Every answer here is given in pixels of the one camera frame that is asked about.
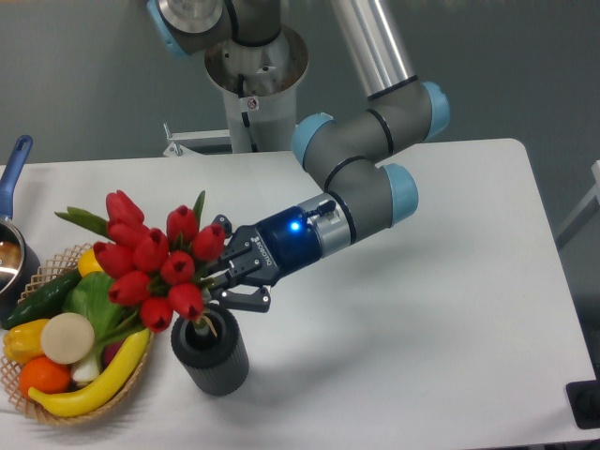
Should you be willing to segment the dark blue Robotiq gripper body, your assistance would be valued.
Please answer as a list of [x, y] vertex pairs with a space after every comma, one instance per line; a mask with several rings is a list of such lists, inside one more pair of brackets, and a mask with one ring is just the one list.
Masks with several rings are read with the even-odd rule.
[[273, 286], [322, 256], [308, 213], [293, 206], [233, 233], [222, 254], [228, 270], [219, 277], [219, 284], [227, 288]]

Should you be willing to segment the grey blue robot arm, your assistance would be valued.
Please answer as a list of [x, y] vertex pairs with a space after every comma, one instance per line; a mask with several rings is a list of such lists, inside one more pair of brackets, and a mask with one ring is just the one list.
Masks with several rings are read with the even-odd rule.
[[208, 267], [210, 295], [223, 307], [265, 312], [280, 279], [414, 213], [416, 184], [389, 158], [443, 131], [450, 109], [437, 84], [418, 79], [384, 1], [332, 5], [368, 102], [341, 124], [323, 112], [297, 119], [308, 50], [283, 24], [278, 1], [151, 1], [147, 9], [172, 53], [203, 53], [223, 96], [231, 149], [289, 150], [321, 189], [228, 229], [229, 244]]

